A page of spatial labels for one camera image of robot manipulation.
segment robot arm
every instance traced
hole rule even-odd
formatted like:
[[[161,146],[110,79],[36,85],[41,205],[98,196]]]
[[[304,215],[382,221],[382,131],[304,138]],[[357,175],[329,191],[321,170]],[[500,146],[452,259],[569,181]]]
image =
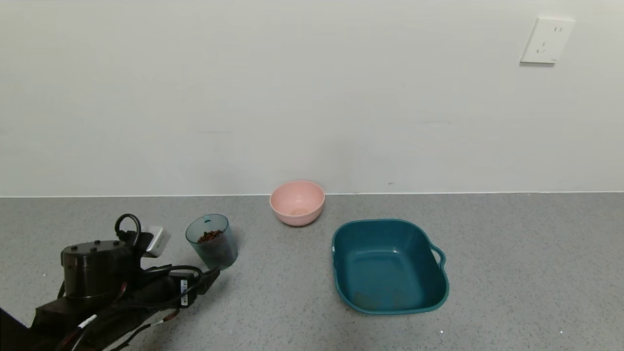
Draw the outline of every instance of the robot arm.
[[[136,231],[119,229],[124,218],[135,222]],[[202,272],[189,265],[141,269],[141,258],[160,255],[168,237],[162,229],[142,232],[131,214],[119,217],[115,231],[120,240],[70,245],[61,252],[65,277],[59,298],[36,309],[31,328],[2,311],[2,350],[103,350],[159,311],[188,308],[219,276],[219,269]]]

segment basin handle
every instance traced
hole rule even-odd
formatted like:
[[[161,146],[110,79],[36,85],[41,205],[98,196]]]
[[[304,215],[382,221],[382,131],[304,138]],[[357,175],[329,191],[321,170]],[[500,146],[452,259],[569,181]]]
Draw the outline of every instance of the basin handle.
[[[440,250],[440,248],[438,248],[432,243],[429,243],[429,248],[431,248],[431,250],[437,252],[437,254],[440,255],[440,263],[438,263],[438,265],[440,266],[440,269],[444,270],[444,263],[446,263],[446,256],[444,255],[442,250]]]

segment white connector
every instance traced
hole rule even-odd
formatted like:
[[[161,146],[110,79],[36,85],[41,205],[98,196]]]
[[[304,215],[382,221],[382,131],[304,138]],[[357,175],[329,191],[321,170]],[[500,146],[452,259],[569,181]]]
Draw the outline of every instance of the white connector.
[[[156,258],[162,255],[162,252],[165,250],[165,246],[167,246],[171,235],[169,235],[163,227],[156,227],[152,225],[148,225],[146,227],[141,226],[141,231],[151,233],[154,236],[152,242],[147,246],[147,250],[143,254],[143,257]]]

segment bowl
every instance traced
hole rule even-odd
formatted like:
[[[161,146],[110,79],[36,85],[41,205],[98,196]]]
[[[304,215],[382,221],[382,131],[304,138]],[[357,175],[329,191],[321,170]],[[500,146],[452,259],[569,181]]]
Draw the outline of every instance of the bowl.
[[[347,305],[362,313],[429,312],[449,295],[444,253],[406,220],[349,222],[334,233],[331,250],[336,290]]]
[[[269,203],[279,220],[298,227],[318,218],[325,203],[325,192],[315,182],[294,180],[275,189]]]

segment coffee beans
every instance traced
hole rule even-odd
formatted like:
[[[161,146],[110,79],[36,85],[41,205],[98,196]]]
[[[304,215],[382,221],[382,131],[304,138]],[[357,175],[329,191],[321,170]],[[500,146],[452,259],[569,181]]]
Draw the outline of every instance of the coffee beans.
[[[211,230],[210,232],[204,232],[202,237],[197,240],[197,242],[206,242],[211,241],[212,239],[216,239],[223,234],[222,230]]]

